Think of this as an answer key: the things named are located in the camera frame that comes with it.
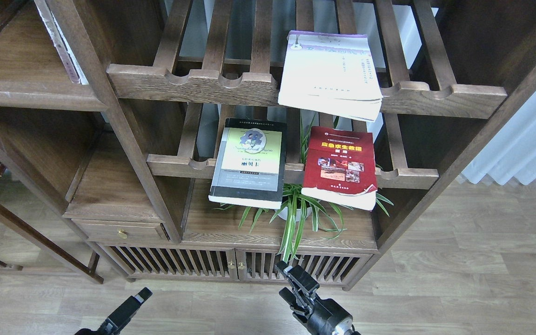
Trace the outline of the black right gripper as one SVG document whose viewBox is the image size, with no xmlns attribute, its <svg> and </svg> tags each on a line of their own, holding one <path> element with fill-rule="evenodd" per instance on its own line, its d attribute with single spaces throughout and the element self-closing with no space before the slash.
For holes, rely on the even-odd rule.
<svg viewBox="0 0 536 335">
<path fill-rule="evenodd" d="M 353 318 L 349 312 L 342 308 L 333 299 L 316 298 L 319 283 L 300 265 L 290 266 L 285 261 L 275 265 L 295 291 L 282 288 L 279 291 L 292 310 L 293 316 L 306 328 L 311 335 L 353 335 L 355 328 Z M 296 295 L 308 303 L 305 307 L 298 305 Z"/>
</svg>

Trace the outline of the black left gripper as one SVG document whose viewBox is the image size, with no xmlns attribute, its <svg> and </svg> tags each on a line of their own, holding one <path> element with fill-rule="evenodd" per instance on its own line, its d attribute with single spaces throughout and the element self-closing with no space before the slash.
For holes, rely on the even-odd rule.
<svg viewBox="0 0 536 335">
<path fill-rule="evenodd" d="M 141 305 L 152 294 L 148 288 L 143 288 L 137 295 L 128 297 L 106 318 L 106 328 L 81 328 L 74 335 L 109 335 L 110 333 L 121 333 L 138 309 L 140 309 Z"/>
</svg>

